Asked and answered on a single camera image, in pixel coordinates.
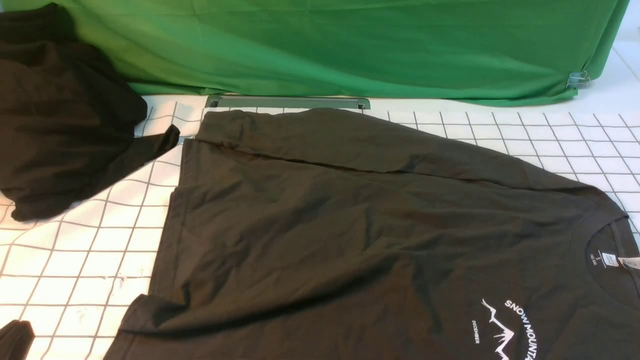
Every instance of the printed logo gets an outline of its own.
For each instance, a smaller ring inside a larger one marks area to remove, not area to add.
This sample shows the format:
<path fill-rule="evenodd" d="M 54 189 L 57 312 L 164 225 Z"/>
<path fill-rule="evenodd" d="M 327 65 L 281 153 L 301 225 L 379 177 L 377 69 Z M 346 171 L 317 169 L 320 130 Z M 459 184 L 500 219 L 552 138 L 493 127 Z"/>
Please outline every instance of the printed logo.
<path fill-rule="evenodd" d="M 504 326 L 501 322 L 499 322 L 498 319 L 495 318 L 495 314 L 496 314 L 495 308 L 487 304 L 486 301 L 484 301 L 484 299 L 482 299 L 482 305 L 486 306 L 486 308 L 489 309 L 489 312 L 491 313 L 491 318 L 489 319 L 489 323 L 494 323 L 495 325 L 497 325 L 502 329 L 502 334 L 498 334 L 494 336 L 494 338 L 499 338 L 498 347 L 495 349 L 495 352 L 502 357 L 501 360 L 509 360 L 509 357 L 504 353 L 504 348 L 507 347 L 507 344 L 509 343 L 509 341 L 513 339 L 513 336 L 515 335 L 515 333 L 509 330 L 506 326 Z"/>

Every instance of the dark brown t-shirt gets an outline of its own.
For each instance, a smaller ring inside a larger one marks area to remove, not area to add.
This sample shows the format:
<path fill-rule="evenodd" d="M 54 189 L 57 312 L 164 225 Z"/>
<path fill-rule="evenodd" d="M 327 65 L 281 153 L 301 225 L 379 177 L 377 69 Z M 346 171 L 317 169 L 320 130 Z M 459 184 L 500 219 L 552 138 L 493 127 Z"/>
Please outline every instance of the dark brown t-shirt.
<path fill-rule="evenodd" d="M 348 111 L 208 113 L 107 360 L 638 359 L 624 212 Z"/>

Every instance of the neckline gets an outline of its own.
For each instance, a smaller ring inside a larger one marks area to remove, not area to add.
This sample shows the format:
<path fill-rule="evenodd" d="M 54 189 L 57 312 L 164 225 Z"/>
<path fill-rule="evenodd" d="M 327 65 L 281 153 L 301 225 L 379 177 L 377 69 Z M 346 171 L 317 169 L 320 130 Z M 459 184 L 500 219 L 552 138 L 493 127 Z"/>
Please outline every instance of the neckline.
<path fill-rule="evenodd" d="M 570 244 L 570 256 L 572 257 L 572 267 L 577 269 L 577 275 L 580 278 L 585 278 L 585 287 L 589 291 L 588 294 L 591 298 L 597 301 L 603 307 L 606 307 L 609 311 L 614 311 L 617 315 L 628 318 L 630 315 L 640 316 L 640 308 L 632 307 L 621 303 L 614 297 L 610 296 L 593 278 L 587 262 L 585 260 L 585 253 L 587 246 L 591 238 L 603 227 L 621 219 L 626 218 L 627 214 L 617 208 L 617 206 L 606 206 L 589 216 L 582 219 L 580 224 L 575 228 L 571 244 Z M 635 244 L 635 239 L 625 236 L 621 239 L 623 242 L 632 241 Z"/>

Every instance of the size label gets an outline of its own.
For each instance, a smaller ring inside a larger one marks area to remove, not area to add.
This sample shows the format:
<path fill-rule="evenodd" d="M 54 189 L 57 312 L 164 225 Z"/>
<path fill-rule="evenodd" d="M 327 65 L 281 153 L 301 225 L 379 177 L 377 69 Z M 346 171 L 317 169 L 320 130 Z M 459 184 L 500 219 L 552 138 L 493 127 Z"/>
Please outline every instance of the size label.
<path fill-rule="evenodd" d="M 640 258 L 618 258 L 622 265 L 629 268 L 640 269 Z"/>
<path fill-rule="evenodd" d="M 616 256 L 607 254 L 606 252 L 602 253 L 602 261 L 605 263 L 605 265 L 608 266 L 618 266 L 618 260 L 616 259 Z"/>

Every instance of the green backdrop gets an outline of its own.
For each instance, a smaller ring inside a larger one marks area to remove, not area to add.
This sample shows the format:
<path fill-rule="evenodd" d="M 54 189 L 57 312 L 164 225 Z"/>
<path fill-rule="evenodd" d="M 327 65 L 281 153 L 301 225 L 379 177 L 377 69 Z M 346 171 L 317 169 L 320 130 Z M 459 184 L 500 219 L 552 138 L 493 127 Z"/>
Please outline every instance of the green backdrop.
<path fill-rule="evenodd" d="M 0 0 L 5 10 L 48 0 Z M 629 0 L 57 0 L 143 94 L 509 106 L 597 78 Z"/>

